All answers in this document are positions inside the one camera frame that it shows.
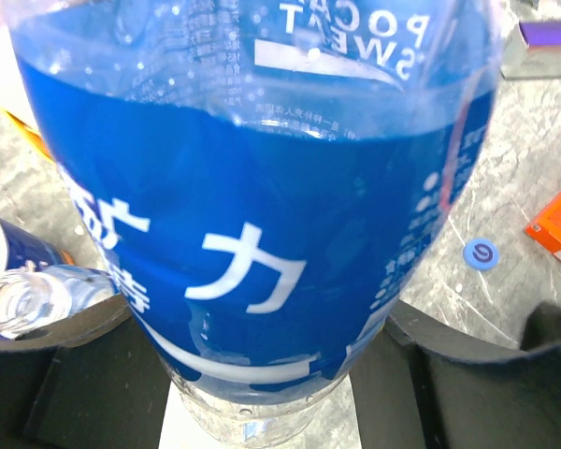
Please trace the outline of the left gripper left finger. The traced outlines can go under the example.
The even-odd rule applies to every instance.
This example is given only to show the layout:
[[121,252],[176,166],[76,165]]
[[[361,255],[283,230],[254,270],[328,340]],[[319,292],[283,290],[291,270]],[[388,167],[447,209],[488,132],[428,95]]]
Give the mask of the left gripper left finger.
[[0,448],[155,448],[169,386],[117,295],[0,340]]

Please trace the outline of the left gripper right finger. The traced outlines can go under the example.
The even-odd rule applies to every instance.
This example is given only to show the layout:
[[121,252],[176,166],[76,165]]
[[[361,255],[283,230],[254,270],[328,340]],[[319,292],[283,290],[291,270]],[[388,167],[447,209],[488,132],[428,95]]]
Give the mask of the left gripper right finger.
[[350,378],[365,448],[561,448],[561,306],[513,350],[400,303]]

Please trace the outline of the right blue cap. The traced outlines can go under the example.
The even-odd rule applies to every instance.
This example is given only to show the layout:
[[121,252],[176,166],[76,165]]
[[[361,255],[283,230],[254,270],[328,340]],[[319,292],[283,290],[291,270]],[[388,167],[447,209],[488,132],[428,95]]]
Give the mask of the right blue cap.
[[492,269],[500,258],[496,245],[491,240],[484,238],[468,241],[463,248],[462,255],[464,261],[478,271]]

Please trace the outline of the toilet paper roll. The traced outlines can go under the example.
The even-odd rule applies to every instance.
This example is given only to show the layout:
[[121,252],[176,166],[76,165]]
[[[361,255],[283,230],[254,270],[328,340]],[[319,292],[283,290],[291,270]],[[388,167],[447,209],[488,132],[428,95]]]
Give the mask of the toilet paper roll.
[[62,264],[75,262],[69,253],[0,218],[0,276],[8,270],[33,272]]

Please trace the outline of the yellow plastic bin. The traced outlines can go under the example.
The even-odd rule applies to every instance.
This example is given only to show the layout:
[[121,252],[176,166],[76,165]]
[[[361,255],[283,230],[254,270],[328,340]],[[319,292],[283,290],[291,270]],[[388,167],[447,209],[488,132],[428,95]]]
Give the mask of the yellow plastic bin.
[[7,117],[13,123],[13,125],[19,130],[22,134],[23,138],[38,152],[40,153],[46,160],[52,162],[52,156],[50,151],[41,138],[41,136],[36,133],[32,128],[30,128],[26,123],[15,117],[10,112],[5,112]]

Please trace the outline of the purple toothpaste box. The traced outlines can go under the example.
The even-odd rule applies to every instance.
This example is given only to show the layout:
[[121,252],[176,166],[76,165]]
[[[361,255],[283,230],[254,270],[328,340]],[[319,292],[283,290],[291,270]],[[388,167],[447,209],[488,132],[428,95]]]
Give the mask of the purple toothpaste box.
[[561,21],[518,22],[505,40],[506,80],[561,79]]

